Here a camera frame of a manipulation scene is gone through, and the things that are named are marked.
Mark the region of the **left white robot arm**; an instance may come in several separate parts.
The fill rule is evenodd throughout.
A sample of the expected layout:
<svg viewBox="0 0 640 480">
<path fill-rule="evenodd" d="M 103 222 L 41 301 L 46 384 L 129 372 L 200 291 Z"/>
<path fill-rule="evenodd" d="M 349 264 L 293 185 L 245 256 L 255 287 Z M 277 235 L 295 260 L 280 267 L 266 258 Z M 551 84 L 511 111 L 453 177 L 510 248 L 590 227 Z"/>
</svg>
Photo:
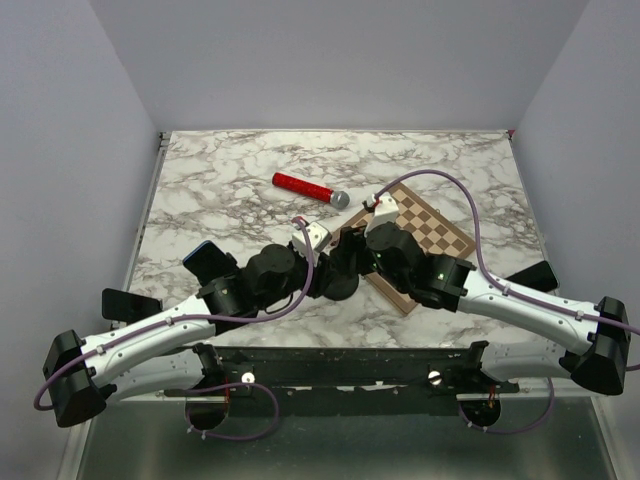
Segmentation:
<svg viewBox="0 0 640 480">
<path fill-rule="evenodd" d="M 273 304 L 294 295 L 293 311 L 305 297 L 328 297 L 340 265 L 334 254 L 298 241 L 270 244 L 244 267 L 214 243 L 206 241 L 183 261 L 200 285 L 196 294 L 165 310 L 160 301 L 106 289 L 103 314 L 125 327 L 81 337 L 75 330 L 56 335 L 43 365 L 45 383 L 34 406 L 49 409 L 60 428 L 79 425 L 102 413 L 109 401 L 154 390 L 214 393 L 220 368 L 194 352 L 180 360 L 190 342 L 226 333 L 245 324 L 283 317 L 269 313 Z M 44 405 L 48 395 L 51 402 Z"/>
</svg>

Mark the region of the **black phone stand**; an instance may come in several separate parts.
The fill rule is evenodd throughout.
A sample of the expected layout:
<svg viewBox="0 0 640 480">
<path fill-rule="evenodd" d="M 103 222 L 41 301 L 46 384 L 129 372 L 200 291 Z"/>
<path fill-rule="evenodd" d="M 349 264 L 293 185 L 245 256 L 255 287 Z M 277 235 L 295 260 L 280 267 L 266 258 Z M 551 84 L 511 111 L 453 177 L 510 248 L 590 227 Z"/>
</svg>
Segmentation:
<svg viewBox="0 0 640 480">
<path fill-rule="evenodd" d="M 358 275 L 338 274 L 327 281 L 321 295 L 332 301 L 343 301 L 350 298 L 356 292 L 358 286 Z"/>
</svg>

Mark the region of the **blue case phone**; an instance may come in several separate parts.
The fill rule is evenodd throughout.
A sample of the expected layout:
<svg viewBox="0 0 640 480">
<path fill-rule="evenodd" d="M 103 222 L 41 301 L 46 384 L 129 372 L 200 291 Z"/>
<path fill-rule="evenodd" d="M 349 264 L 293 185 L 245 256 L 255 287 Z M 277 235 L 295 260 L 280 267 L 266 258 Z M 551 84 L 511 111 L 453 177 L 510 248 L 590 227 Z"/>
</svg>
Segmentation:
<svg viewBox="0 0 640 480">
<path fill-rule="evenodd" d="M 210 240 L 204 241 L 190 252 L 182 260 L 182 265 L 196 277 L 201 286 L 238 269 L 235 258 L 224 253 Z"/>
</svg>

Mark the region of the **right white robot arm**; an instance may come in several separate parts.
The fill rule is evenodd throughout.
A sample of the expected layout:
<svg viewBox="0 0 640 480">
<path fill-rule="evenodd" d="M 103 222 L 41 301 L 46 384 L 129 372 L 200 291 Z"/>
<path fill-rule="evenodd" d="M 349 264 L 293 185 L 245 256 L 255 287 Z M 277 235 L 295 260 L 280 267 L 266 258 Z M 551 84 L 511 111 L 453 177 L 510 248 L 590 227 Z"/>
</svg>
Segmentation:
<svg viewBox="0 0 640 480">
<path fill-rule="evenodd" d="M 425 308 L 481 315 L 541 336 L 539 342 L 487 345 L 481 357 L 464 362 L 460 379 L 471 391 L 524 377 L 569 378 L 609 396 L 624 390 L 630 332 L 618 299 L 568 300 L 493 277 L 466 260 L 424 252 L 393 223 L 340 229 L 330 256 L 349 275 L 376 273 Z"/>
</svg>

